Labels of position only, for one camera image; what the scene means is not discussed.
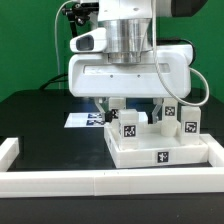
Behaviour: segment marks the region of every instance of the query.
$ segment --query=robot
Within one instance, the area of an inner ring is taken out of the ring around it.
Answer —
[[[80,0],[63,8],[74,38],[70,48],[69,89],[76,97],[93,97],[103,114],[104,137],[117,168],[153,167],[206,162],[200,138],[200,106],[209,97],[205,78],[189,66],[193,45],[180,39],[158,40],[156,17],[193,16],[207,0]],[[76,25],[92,22],[77,36]],[[185,98],[190,73],[204,83],[205,99]],[[100,106],[107,99],[108,111]],[[149,115],[126,109],[126,98],[152,98]],[[181,121],[177,120],[178,103]],[[162,120],[158,112],[162,108]]]

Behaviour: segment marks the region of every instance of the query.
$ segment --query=white block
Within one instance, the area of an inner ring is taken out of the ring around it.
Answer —
[[[199,144],[201,110],[199,107],[182,106],[181,133],[182,145]]]
[[[119,111],[119,122],[121,124],[137,124],[138,120],[138,112],[135,109]]]
[[[120,174],[119,170],[106,171],[94,178],[95,195],[128,195],[129,177]]]
[[[113,109],[125,109],[126,108],[126,99],[125,98],[109,98],[109,110]]]
[[[18,154],[18,138],[7,138],[0,146],[0,172],[6,172]]]
[[[165,98],[163,102],[162,120],[177,120],[177,101]]]

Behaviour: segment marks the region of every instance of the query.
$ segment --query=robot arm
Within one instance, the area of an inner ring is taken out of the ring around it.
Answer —
[[[189,17],[196,14],[208,0],[157,0],[157,15],[159,17]],[[79,0],[81,5],[100,3],[100,0]]]

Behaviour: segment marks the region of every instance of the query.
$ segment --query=black tabletop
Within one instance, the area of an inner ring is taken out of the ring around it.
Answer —
[[[194,89],[189,100],[200,101],[203,95]],[[138,111],[153,109],[150,99],[128,99],[127,106]],[[201,110],[201,132],[210,133],[224,145],[224,105],[211,96]],[[92,99],[75,98],[64,90],[11,95],[0,103],[0,141],[19,137],[20,142],[20,155],[9,171],[115,169],[103,128],[64,128],[69,113],[96,111]],[[213,224],[224,223],[223,207],[223,193],[0,199],[0,220]]]

